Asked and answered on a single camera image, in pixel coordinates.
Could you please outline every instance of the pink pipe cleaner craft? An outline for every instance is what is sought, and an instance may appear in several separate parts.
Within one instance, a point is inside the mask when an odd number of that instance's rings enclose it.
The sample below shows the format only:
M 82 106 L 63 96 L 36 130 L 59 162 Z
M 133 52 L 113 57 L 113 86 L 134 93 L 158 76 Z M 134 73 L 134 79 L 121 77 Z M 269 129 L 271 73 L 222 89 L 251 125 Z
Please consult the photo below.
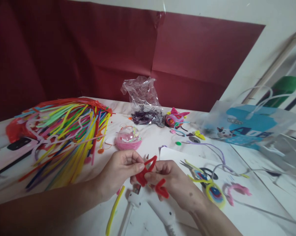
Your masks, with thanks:
M 230 187 L 228 187 L 228 196 L 226 197 L 226 199 L 228 200 L 228 202 L 230 203 L 231 206 L 234 207 L 234 202 L 233 202 L 233 197 L 231 195 L 231 190 L 233 189 L 237 189 L 239 190 L 239 192 L 241 194 L 246 194 L 248 196 L 251 196 L 252 194 L 250 193 L 250 190 L 247 187 L 244 187 L 240 184 L 232 184 Z
M 168 112 L 165 116 L 165 123 L 171 128 L 174 128 L 175 123 L 179 123 L 177 126 L 177 128 L 179 128 L 188 114 L 189 112 L 178 113 L 175 108 L 172 108 L 171 112 Z

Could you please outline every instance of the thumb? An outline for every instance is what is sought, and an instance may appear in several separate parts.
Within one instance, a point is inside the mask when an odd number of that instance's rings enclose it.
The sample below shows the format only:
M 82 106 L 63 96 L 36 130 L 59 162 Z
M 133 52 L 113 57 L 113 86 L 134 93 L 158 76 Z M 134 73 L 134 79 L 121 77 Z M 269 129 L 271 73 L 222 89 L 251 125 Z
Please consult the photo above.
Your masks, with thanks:
M 149 172 L 145 174 L 145 179 L 147 180 L 147 182 L 153 185 L 157 185 L 157 183 L 159 183 L 159 181 L 162 180 L 163 178 L 164 178 L 163 175 L 157 174 L 154 172 Z
M 135 164 L 132 164 L 132 165 L 129 165 L 127 167 L 128 171 L 128 175 L 129 176 L 133 176 L 133 175 L 136 175 L 140 172 L 142 172 L 142 170 L 145 168 L 145 164 L 143 163 L 135 163 Z

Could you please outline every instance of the shopping bag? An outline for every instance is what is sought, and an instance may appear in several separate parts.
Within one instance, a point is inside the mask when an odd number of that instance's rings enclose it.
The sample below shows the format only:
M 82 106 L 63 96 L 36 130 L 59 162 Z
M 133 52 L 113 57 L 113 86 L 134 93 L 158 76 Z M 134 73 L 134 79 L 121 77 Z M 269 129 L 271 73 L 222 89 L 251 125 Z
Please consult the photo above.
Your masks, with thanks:
M 216 101 L 202 124 L 202 132 L 212 139 L 258 150 L 296 122 L 293 112 L 262 106 L 270 99 L 259 106 Z

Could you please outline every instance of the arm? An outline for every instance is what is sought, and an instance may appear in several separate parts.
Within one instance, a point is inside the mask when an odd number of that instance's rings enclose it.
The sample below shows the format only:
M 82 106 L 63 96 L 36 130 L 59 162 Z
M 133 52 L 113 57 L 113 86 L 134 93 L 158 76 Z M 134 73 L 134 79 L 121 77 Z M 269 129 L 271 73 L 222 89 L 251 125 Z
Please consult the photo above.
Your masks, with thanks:
M 0 235 L 42 235 L 109 200 L 125 180 L 144 168 L 133 151 L 115 152 L 94 179 L 0 205 Z
M 165 186 L 179 206 L 190 213 L 201 235 L 241 236 L 223 212 L 185 175 L 174 161 L 157 161 L 152 173 L 145 174 L 149 184 L 165 179 Z

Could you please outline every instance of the cartoon cow print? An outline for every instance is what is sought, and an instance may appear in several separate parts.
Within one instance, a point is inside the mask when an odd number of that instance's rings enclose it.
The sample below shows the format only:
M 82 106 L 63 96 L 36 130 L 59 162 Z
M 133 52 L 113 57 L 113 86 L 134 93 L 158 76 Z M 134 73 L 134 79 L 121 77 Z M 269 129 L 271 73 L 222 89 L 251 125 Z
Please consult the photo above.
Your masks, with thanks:
M 222 139 L 227 139 L 227 138 L 236 136 L 236 134 L 233 134 L 234 131 L 230 131 L 229 129 L 224 129 L 223 127 L 221 128 L 217 127 L 217 130 L 218 130 L 217 134 L 219 138 L 222 138 Z

